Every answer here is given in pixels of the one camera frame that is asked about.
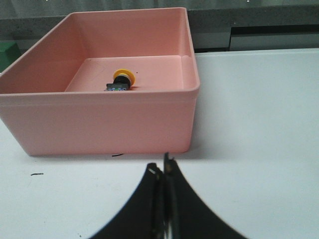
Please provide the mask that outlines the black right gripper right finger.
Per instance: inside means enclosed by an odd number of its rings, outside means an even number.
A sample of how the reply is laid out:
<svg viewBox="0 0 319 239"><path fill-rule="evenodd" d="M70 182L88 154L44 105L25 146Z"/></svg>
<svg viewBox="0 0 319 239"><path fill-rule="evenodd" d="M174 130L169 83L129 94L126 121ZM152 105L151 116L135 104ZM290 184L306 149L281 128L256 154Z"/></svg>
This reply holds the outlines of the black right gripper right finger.
<svg viewBox="0 0 319 239"><path fill-rule="evenodd" d="M244 239L196 194L177 162L164 154L164 198L166 218L173 239Z"/></svg>

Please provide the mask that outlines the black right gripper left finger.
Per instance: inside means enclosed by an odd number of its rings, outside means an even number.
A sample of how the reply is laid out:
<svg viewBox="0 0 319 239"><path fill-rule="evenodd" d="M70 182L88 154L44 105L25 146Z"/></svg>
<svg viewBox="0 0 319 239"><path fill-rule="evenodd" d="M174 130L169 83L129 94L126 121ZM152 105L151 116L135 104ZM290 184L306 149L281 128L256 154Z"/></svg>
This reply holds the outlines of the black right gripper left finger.
<svg viewBox="0 0 319 239"><path fill-rule="evenodd" d="M134 193L93 239L162 239L163 173L149 163Z"/></svg>

